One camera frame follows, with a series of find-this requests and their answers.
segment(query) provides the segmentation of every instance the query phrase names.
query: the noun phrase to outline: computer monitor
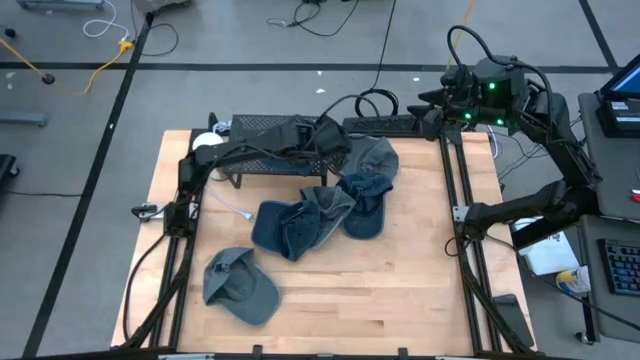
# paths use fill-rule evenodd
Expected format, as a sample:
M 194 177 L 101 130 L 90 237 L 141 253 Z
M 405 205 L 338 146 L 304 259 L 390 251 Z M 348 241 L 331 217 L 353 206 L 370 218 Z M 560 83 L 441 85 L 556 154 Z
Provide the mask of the computer monitor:
M 609 80 L 600 93 L 605 100 L 640 99 L 640 54 Z

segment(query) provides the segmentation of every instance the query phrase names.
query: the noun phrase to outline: concrete floor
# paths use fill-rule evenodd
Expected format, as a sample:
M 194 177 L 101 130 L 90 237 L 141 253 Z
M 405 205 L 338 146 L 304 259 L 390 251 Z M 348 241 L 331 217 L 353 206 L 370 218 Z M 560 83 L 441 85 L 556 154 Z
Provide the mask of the concrete floor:
M 118 10 L 117 22 L 132 30 L 129 0 L 111 1 Z M 363 69 L 371 70 L 379 60 L 391 0 L 361 1 L 344 29 L 332 38 L 265 23 L 268 17 L 289 18 L 297 3 L 194 0 L 190 8 L 160 14 L 153 24 L 175 26 L 180 43 L 169 55 L 140 59 L 121 112 L 118 106 L 113 109 L 126 80 L 130 53 L 120 59 L 117 69 L 98 76 L 89 95 L 72 97 L 43 85 L 31 71 L 15 69 L 6 62 L 16 60 L 0 50 L 0 108 L 43 111 L 50 117 L 45 128 L 0 125 L 0 153 L 18 156 L 22 167 L 22 174 L 10 185 L 12 190 L 81 193 L 92 166 L 98 165 L 101 140 L 113 135 L 36 347 L 38 355 L 108 348 L 139 228 L 129 209 L 146 199 L 164 130 L 203 127 L 210 111 L 221 119 L 234 113 L 316 114 L 338 97 L 371 86 L 375 72 Z M 640 12 L 640 3 L 588 3 L 613 58 L 619 65 L 626 64 L 640 51 L 640 29 L 633 15 Z M 448 57 L 446 31 L 462 22 L 467 5 L 466 0 L 398 1 L 384 63 L 408 67 L 389 67 L 378 87 L 395 92 L 406 106 L 419 103 L 417 93 L 438 86 Z M 309 26 L 331 31 L 351 6 L 329 0 Z M 83 64 L 110 59 L 122 32 L 111 29 L 94 39 L 82 34 L 85 21 L 111 18 L 108 7 L 105 14 L 92 9 L 48 9 L 41 5 L 25 11 L 13 1 L 2 1 L 0 24 L 18 31 L 19 37 L 11 42 L 30 60 L 54 68 L 47 71 L 60 83 L 81 89 L 91 74 Z M 137 12 L 136 21 L 140 28 L 142 16 Z M 551 72 L 554 91 L 565 95 L 572 118 L 577 116 L 577 96 L 598 89 L 611 76 L 610 64 L 578 0 L 477 1 L 469 24 L 494 53 L 517 54 Z M 144 51 L 167 49 L 173 36 L 166 28 L 153 30 Z M 482 56 L 467 36 L 459 54 L 469 64 Z M 231 65 L 237 71 L 226 71 Z M 432 71 L 402 71 L 419 69 L 417 65 L 428 65 L 425 68 Z M 389 111 L 384 102 L 379 106 L 382 112 Z M 353 116 L 352 105 L 338 106 L 332 115 L 336 119 Z M 581 124 L 574 130 L 582 136 Z M 525 149 L 532 146 L 523 136 L 516 138 Z M 515 141 L 505 137 L 499 141 L 504 151 L 496 159 L 498 171 L 520 156 Z M 532 177 L 532 173 L 546 175 Z M 504 196 L 529 194 L 559 176 L 548 158 L 531 160 L 504 179 Z M 0 358 L 22 356 L 79 203 L 78 198 L 3 197 L 0 287 L 9 291 L 0 295 Z M 593 347 L 578 343 L 572 336 L 583 330 L 581 307 L 535 279 L 525 276 L 523 281 L 542 351 L 614 360 L 628 359 L 640 350 L 636 344 L 606 338 Z

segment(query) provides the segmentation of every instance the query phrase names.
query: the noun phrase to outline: keyboard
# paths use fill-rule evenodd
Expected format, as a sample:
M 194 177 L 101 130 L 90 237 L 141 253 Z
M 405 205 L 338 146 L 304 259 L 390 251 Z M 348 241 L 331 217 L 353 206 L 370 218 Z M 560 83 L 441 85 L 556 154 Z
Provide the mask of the keyboard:
M 640 296 L 640 242 L 600 239 L 598 246 L 611 293 Z
M 418 125 L 413 115 L 347 118 L 342 127 L 350 133 L 371 136 L 416 136 Z

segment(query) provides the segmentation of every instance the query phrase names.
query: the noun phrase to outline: wooden tabletop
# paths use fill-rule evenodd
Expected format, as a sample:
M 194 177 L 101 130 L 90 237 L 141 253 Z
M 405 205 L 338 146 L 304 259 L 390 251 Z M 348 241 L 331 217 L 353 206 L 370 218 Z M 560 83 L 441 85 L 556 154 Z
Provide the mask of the wooden tabletop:
M 149 201 L 173 199 L 177 164 L 187 153 L 189 136 L 190 131 L 165 132 Z M 464 134 L 463 139 L 475 201 L 501 202 L 487 136 Z M 253 345 L 261 344 L 265 353 L 281 354 L 391 355 L 406 347 L 411 355 L 472 355 L 458 262 L 444 253 L 453 227 L 439 145 L 421 139 L 390 141 L 400 169 L 393 191 L 386 195 L 385 229 L 380 236 L 358 241 L 338 229 L 320 249 L 297 262 L 256 249 L 258 265 L 282 293 L 279 309 L 263 327 L 247 326 L 220 306 L 203 303 L 203 271 L 211 258 L 227 247 L 253 247 L 253 223 L 205 196 L 178 350 L 250 353 Z M 453 147 L 450 151 L 458 178 Z M 329 185 L 335 182 L 329 178 Z M 239 190 L 229 182 L 210 181 L 208 187 L 236 208 L 256 213 L 262 201 L 297 202 L 298 189 L 319 184 L 319 178 L 245 175 Z M 463 204 L 459 181 L 457 188 Z M 161 227 L 161 221 L 140 226 L 132 265 L 160 236 Z M 511 241 L 504 225 L 492 227 L 489 234 Z M 146 259 L 135 278 L 130 331 L 157 300 L 167 245 L 168 240 Z M 513 251 L 490 241 L 483 246 L 493 295 L 515 294 L 531 329 Z M 476 305 L 483 345 L 490 349 L 484 312 Z M 165 324 L 173 314 L 169 308 Z M 123 342 L 121 321 L 122 309 L 114 345 Z M 168 328 L 164 326 L 161 344 L 168 341 Z

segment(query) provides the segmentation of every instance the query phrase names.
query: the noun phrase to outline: yellow cable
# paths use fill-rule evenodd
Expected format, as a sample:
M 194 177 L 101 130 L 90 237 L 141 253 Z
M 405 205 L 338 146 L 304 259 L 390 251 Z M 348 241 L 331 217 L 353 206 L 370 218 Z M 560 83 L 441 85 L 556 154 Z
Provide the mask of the yellow cable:
M 469 1 L 469 7 L 467 8 L 467 13 L 464 14 L 464 25 L 467 25 L 467 22 L 469 22 L 469 16 L 471 15 L 471 12 L 473 12 L 473 5 L 475 4 L 475 0 L 470 0 Z M 456 39 L 453 42 L 453 49 L 457 49 L 458 48 L 458 44 L 460 43 L 460 39 L 462 38 L 462 31 L 458 31 L 458 35 L 456 35 Z M 447 70 L 449 70 L 449 67 L 451 66 L 451 54 L 449 54 L 449 60 L 447 60 Z
M 27 64 L 27 66 L 29 66 L 33 71 L 37 72 L 38 75 L 40 75 L 40 77 L 42 77 L 42 78 L 46 78 L 47 77 L 47 74 L 45 74 L 42 71 L 40 71 L 32 63 L 30 63 L 29 60 L 25 59 L 24 56 L 22 56 L 16 49 L 11 47 L 11 45 L 7 44 L 6 41 L 4 41 L 3 39 L 0 39 L 0 44 L 4 45 L 7 49 L 9 49 L 9 51 L 11 51 L 15 56 L 17 56 L 18 59 L 22 60 L 22 62 Z M 108 68 L 109 66 L 111 66 L 111 64 L 113 64 L 114 62 L 118 61 L 118 59 L 120 59 L 120 57 L 125 52 L 127 52 L 127 50 L 133 48 L 133 43 L 129 42 L 129 41 L 121 40 L 119 42 L 119 45 L 120 45 L 120 51 L 118 51 L 118 55 L 116 55 L 113 59 L 111 59 L 111 61 L 109 61 L 108 63 L 102 65 L 96 71 L 94 71 L 93 74 L 91 74 L 91 77 L 89 78 L 89 83 L 87 84 L 87 87 L 85 87 L 83 92 L 79 93 L 79 92 L 75 92 L 75 91 L 69 90 L 64 84 L 61 84 L 61 83 L 59 83 L 57 81 L 54 82 L 54 84 L 58 85 L 58 87 L 60 87 L 62 90 L 64 90 L 68 95 L 74 95 L 74 96 L 86 95 L 89 92 L 89 90 L 91 90 L 91 87 L 93 86 L 93 80 L 95 79 L 96 75 L 98 75 L 98 73 L 100 71 L 102 71 L 102 70 Z
M 9 45 L 6 41 L 4 41 L 2 38 L 0 38 L 0 44 L 4 45 L 4 47 L 6 47 L 7 49 L 9 49 L 9 51 L 11 51 L 13 53 L 13 55 L 15 55 L 18 59 L 22 60 L 23 63 L 27 64 L 28 67 L 31 68 L 31 70 L 35 71 L 38 73 L 38 75 L 40 75 L 40 77 L 45 78 L 47 77 L 47 75 L 45 73 L 43 73 L 42 71 L 38 70 L 37 67 L 35 67 L 32 63 L 29 62 L 29 60 L 25 59 L 24 56 L 22 56 L 18 50 L 14 49 L 11 45 Z

